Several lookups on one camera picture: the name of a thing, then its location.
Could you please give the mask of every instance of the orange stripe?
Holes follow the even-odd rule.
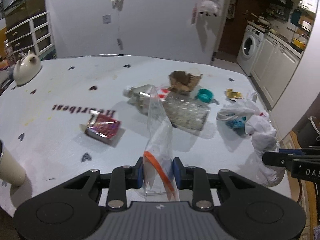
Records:
[[[173,193],[174,192],[174,188],[169,180],[169,178],[167,177],[167,175],[164,173],[160,163],[156,160],[156,158],[148,151],[145,151],[143,154],[144,157],[146,157],[148,159],[148,161],[151,162],[151,164],[154,166],[154,168],[156,169],[156,171],[158,172],[158,174],[160,175],[160,178],[162,179],[162,182],[164,184],[166,184],[166,186],[170,189],[170,191]]]

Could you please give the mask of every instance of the ceramic teapot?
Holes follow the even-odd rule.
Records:
[[[28,54],[25,54],[25,57],[16,63],[13,70],[13,79],[18,86],[24,85],[33,79],[39,73],[40,69],[40,59],[29,50]]]

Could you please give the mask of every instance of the washing machine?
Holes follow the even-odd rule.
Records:
[[[246,27],[237,62],[248,76],[251,76],[251,69],[263,39],[264,33],[250,25]]]

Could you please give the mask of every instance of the torn brown cardboard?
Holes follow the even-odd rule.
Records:
[[[177,93],[191,92],[200,82],[202,74],[200,76],[194,76],[191,73],[187,74],[185,71],[173,71],[169,75],[171,86],[170,91]]]

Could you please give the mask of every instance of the white bottle cap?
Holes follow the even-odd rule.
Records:
[[[123,95],[124,95],[125,97],[129,97],[129,93],[130,93],[130,91],[131,91],[132,89],[133,89],[132,86],[126,86],[125,89],[123,90]]]

